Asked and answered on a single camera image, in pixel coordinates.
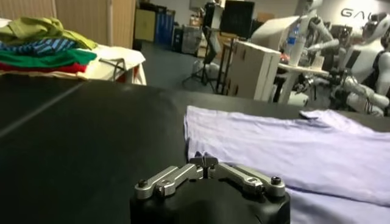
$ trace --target white cardboard box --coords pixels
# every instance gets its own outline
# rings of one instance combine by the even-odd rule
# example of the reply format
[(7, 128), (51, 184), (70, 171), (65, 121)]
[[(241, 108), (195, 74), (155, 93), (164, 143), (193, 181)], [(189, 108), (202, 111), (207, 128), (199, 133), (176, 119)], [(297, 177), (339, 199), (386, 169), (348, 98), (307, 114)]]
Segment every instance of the white cardboard box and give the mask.
[(239, 41), (227, 77), (228, 95), (268, 102), (280, 52)]

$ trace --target lavender shirt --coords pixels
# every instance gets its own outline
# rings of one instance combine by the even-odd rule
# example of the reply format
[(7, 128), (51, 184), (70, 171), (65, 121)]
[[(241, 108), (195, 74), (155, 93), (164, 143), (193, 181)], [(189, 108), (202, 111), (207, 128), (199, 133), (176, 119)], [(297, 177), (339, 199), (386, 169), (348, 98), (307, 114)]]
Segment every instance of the lavender shirt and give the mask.
[(390, 133), (334, 111), (280, 120), (188, 107), (188, 156), (209, 153), (284, 179), (292, 223), (389, 223)]

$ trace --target floor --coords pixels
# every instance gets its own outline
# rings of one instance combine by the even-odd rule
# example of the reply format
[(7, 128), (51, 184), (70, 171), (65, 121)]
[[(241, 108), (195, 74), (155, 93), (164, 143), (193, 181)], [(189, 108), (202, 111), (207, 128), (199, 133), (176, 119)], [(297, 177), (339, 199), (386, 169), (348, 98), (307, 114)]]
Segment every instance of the floor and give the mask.
[(199, 58), (173, 52), (168, 47), (148, 42), (143, 43), (142, 54), (146, 58), (143, 66), (149, 86), (202, 93), (213, 92), (210, 85), (203, 86), (195, 80), (182, 84), (182, 81), (191, 75), (193, 64)]

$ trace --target black table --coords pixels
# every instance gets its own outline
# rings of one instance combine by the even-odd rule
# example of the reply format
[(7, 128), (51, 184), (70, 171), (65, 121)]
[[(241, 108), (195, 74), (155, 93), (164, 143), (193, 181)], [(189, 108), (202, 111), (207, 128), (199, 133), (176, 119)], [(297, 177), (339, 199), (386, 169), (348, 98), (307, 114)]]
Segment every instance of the black table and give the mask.
[[(0, 77), (2, 223), (129, 223), (141, 178), (186, 163), (187, 105), (280, 119), (299, 107), (111, 82)], [(378, 131), (389, 119), (345, 113)]]

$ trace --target white wall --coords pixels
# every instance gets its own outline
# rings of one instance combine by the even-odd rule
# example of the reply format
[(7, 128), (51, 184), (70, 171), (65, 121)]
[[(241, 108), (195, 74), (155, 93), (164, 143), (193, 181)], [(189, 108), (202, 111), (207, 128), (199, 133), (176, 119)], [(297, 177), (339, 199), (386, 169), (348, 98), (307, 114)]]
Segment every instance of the white wall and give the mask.
[[(302, 12), (302, 3), (306, 0), (300, 0), (300, 12)], [(361, 27), (367, 20), (370, 13), (390, 13), (389, 1), (378, 0), (324, 0), (318, 15), (324, 21), (330, 21), (332, 24)]]
[(299, 0), (251, 0), (255, 3), (254, 15), (258, 12), (272, 13), (277, 18), (295, 15)]
[(191, 15), (195, 14), (190, 10), (190, 0), (151, 0), (151, 3), (175, 10), (175, 21), (180, 25), (189, 24)]
[[(257, 17), (258, 12), (273, 13), (276, 17), (286, 17), (294, 15), (299, 0), (251, 0), (255, 3), (253, 17)], [(175, 20), (182, 24), (190, 22), (190, 16), (194, 14), (190, 10), (190, 0), (151, 0), (151, 3), (162, 5), (168, 9), (175, 10)]]

